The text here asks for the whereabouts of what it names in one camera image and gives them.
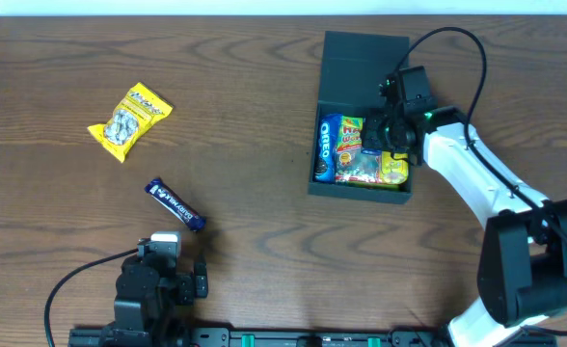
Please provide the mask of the Haribo worms candy bag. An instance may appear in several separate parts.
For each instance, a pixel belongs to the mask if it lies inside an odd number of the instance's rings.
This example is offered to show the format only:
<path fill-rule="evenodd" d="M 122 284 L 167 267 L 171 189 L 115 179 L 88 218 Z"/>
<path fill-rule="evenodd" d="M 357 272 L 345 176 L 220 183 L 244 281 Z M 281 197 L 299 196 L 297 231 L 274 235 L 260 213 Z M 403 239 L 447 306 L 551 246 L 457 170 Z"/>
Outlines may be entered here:
<path fill-rule="evenodd" d="M 335 180 L 338 183 L 379 185 L 382 176 L 382 152 L 363 149 L 361 132 L 364 120 L 342 116 L 336 142 Z"/>

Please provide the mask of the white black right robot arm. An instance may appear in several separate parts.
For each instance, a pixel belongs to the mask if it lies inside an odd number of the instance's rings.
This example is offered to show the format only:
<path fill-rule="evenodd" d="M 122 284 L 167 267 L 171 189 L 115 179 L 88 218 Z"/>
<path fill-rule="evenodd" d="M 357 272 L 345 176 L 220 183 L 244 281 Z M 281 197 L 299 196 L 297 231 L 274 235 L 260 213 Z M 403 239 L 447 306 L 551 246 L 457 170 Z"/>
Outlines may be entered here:
<path fill-rule="evenodd" d="M 567 310 L 567 200 L 529 187 L 479 139 L 471 115 L 440 107 L 423 67 L 398 69 L 379 86 L 363 145 L 427 165 L 459 194 L 484 229 L 479 297 L 453 318 L 443 346 L 505 346 L 529 334 L 567 336 L 541 322 Z"/>

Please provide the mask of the dark green box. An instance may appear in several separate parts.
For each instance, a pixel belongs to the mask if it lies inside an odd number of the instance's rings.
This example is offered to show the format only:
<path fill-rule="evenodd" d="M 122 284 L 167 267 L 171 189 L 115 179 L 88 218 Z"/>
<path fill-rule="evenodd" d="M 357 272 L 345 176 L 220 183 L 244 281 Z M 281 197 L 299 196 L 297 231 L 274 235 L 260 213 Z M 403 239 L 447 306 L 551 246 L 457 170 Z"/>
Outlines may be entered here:
<path fill-rule="evenodd" d="M 410 39 L 348 32 L 325 33 L 314 130 L 308 193 L 314 196 L 404 204 L 413 195 L 413 179 L 394 189 L 319 182 L 314 179 L 320 121 L 330 114 L 364 118 L 384 106 L 379 85 L 393 71 L 410 46 Z"/>

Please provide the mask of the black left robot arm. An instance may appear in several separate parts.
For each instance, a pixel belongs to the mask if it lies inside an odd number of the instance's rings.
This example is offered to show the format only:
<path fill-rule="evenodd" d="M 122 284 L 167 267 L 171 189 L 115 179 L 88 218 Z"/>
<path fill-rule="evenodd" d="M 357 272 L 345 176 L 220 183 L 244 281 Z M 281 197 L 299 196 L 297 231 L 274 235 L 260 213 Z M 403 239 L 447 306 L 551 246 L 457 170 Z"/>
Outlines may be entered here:
<path fill-rule="evenodd" d="M 127 258 L 116 280 L 115 320 L 99 334 L 100 346 L 185 347 L 191 344 L 187 315 L 208 295 L 203 253 L 193 259 L 193 269 L 177 269 L 177 241 L 143 239 L 137 253 Z"/>

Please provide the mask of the blue Dairy Milk chocolate bar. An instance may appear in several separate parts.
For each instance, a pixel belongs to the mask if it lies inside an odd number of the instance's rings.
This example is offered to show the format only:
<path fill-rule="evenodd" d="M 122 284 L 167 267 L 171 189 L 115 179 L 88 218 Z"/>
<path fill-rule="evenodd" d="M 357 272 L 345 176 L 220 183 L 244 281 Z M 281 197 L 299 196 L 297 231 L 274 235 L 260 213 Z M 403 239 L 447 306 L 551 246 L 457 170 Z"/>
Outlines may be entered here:
<path fill-rule="evenodd" d="M 182 200 L 161 178 L 157 177 L 149 182 L 145 187 L 145 192 L 168 209 L 191 231 L 198 232 L 205 227 L 205 217 Z"/>

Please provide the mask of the yellow snack bag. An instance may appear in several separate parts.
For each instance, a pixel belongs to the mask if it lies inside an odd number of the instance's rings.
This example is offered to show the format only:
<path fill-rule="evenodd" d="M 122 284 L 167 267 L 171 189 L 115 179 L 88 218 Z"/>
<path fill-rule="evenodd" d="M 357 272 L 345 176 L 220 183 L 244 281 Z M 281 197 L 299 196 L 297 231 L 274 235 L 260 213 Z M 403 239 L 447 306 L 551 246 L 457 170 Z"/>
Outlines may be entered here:
<path fill-rule="evenodd" d="M 107 122 L 91 125 L 88 131 L 123 163 L 135 143 L 173 110 L 171 103 L 139 82 L 125 94 Z"/>

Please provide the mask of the blue Oreo cookie pack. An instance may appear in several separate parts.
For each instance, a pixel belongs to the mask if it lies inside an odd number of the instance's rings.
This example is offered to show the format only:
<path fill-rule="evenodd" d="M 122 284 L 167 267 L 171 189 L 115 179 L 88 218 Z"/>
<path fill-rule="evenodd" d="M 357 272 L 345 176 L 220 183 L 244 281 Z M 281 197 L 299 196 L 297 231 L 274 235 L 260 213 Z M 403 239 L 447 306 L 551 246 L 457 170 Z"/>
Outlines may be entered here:
<path fill-rule="evenodd" d="M 318 124 L 316 140 L 316 159 L 313 178 L 319 182 L 333 183 L 335 181 L 338 132 L 342 114 L 330 114 Z"/>

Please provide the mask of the yellow Mentos bottle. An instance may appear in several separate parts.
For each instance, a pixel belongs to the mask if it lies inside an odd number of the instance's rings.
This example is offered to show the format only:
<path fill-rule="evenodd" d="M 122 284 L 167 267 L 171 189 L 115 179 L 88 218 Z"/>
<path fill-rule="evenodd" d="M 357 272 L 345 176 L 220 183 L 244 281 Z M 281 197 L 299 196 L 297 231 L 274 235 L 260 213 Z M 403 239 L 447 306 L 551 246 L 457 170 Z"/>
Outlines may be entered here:
<path fill-rule="evenodd" d="M 379 179 L 381 183 L 399 185 L 409 177 L 408 155 L 383 151 L 381 154 Z"/>

